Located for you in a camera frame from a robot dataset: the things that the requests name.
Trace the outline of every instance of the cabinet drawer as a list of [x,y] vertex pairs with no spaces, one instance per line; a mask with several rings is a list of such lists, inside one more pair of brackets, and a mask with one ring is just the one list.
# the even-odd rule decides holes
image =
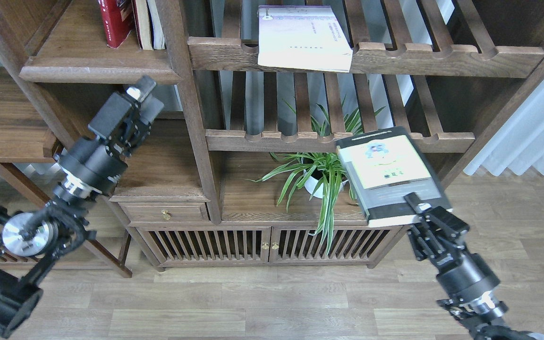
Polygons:
[[208,220],[202,202],[119,203],[132,222],[178,222]]

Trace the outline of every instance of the wooden cabinet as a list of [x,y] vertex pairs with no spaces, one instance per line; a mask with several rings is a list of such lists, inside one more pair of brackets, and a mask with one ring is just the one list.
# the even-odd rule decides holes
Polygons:
[[[379,104],[367,81],[380,75],[391,119],[406,127],[447,186],[544,78],[544,2],[454,0],[455,13],[445,24],[435,0],[417,0],[432,39],[425,44],[410,37],[397,0],[374,1],[384,12],[391,43],[371,41],[361,5],[365,0],[346,0],[338,13],[354,47],[350,86],[363,125],[366,131],[378,127],[373,112]],[[335,140],[350,134],[341,125],[337,75],[324,73],[323,84],[308,84],[303,71],[257,65],[257,41],[240,37],[241,4],[224,2],[216,35],[211,2],[157,0],[168,47],[142,51],[135,33],[118,49],[106,47],[92,0],[0,0],[0,60],[66,146],[87,133],[87,122],[119,84],[143,74],[160,84],[177,84],[183,118],[161,115],[110,199],[153,264],[374,264],[403,228],[388,228],[374,251],[365,251],[367,239],[380,234],[365,228],[358,207],[341,194],[335,215],[338,243],[323,258],[316,241],[306,236],[316,225],[318,203],[297,193],[296,204],[286,211],[275,205],[280,181],[247,181],[274,167],[268,152],[332,152]],[[233,75],[229,124],[221,111],[220,71]],[[257,84],[264,89],[263,112],[244,106],[246,72],[251,71],[263,73]],[[293,74],[293,133],[279,130],[281,72]],[[410,75],[414,85],[407,101],[402,101],[397,75]],[[308,89],[313,86],[326,94],[330,136],[311,131]],[[255,116],[263,123],[246,130],[246,121]],[[279,249],[272,249],[275,243]]]

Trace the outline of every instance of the brass knob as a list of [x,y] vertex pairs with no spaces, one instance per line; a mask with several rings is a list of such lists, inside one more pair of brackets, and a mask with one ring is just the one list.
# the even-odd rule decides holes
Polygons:
[[161,210],[161,213],[162,213],[162,219],[164,219],[165,221],[169,221],[171,219],[171,214],[169,213],[169,211],[166,211],[165,209]]

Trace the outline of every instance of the wooden shelf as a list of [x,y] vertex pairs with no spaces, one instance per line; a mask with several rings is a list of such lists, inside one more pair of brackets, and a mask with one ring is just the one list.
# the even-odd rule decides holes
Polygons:
[[[280,165],[268,153],[225,153],[226,172],[223,224],[315,226],[320,216],[320,199],[309,200],[305,189],[294,193],[286,209],[286,201],[276,206],[286,176],[279,175],[255,183]],[[365,225],[360,207],[352,201],[348,187],[339,195],[335,205],[335,225]]]
[[[539,47],[494,45],[471,0],[453,2],[476,45],[453,43],[435,0],[417,2],[432,44],[413,43],[402,9],[394,0],[382,0],[392,44],[372,42],[360,0],[344,1],[354,50],[351,73],[525,78],[544,58]],[[228,0],[224,11],[222,37],[188,39],[195,69],[295,71],[259,66],[257,41],[240,39],[240,0]]]
[[49,163],[59,142],[0,67],[0,162]]
[[149,75],[177,84],[166,50],[140,49],[133,30],[119,48],[106,45],[98,3],[73,0],[20,76],[30,82],[133,84]]
[[[378,129],[374,117],[375,109],[369,93],[366,75],[354,74],[354,86],[358,97],[361,121],[365,132]],[[463,153],[475,141],[473,133],[445,132],[438,118],[434,100],[429,92],[425,76],[412,76],[416,91],[414,95],[423,107],[423,118],[417,122],[416,129],[411,129],[412,118],[406,115],[402,97],[395,75],[384,75],[387,99],[395,125],[400,125],[410,132],[410,137],[424,153]],[[208,129],[207,144],[215,151],[277,151],[277,152],[335,152],[338,139],[352,136],[346,133],[341,110],[341,98],[337,75],[324,74],[328,112],[331,118],[331,134],[320,136],[311,129],[308,79],[305,73],[294,73],[296,98],[297,131],[292,136],[285,136],[278,131],[278,112],[276,99],[276,74],[264,73],[263,80],[264,112],[246,112],[245,73],[233,73],[233,98],[231,104],[230,125],[227,130]],[[263,130],[259,134],[248,134],[244,129],[246,114],[263,114]]]
[[207,202],[186,124],[157,119],[153,131],[130,159],[113,202]]

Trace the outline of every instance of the white pot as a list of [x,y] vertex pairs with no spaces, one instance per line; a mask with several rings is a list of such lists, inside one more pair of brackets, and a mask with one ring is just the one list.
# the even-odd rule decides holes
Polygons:
[[[341,186],[339,187],[339,191],[342,191],[343,190],[343,186],[348,182],[348,180],[345,180],[345,181],[342,181],[341,183]],[[312,194],[312,192],[314,191],[314,189],[316,188],[316,185],[318,184],[318,180],[315,179],[314,177],[310,176],[308,177],[308,179],[306,180],[306,183],[304,185],[304,187],[306,188],[306,190]],[[322,198],[322,196],[324,195],[323,191],[322,191],[322,185],[320,185],[320,187],[318,188],[318,190],[314,193],[314,197],[316,198]]]

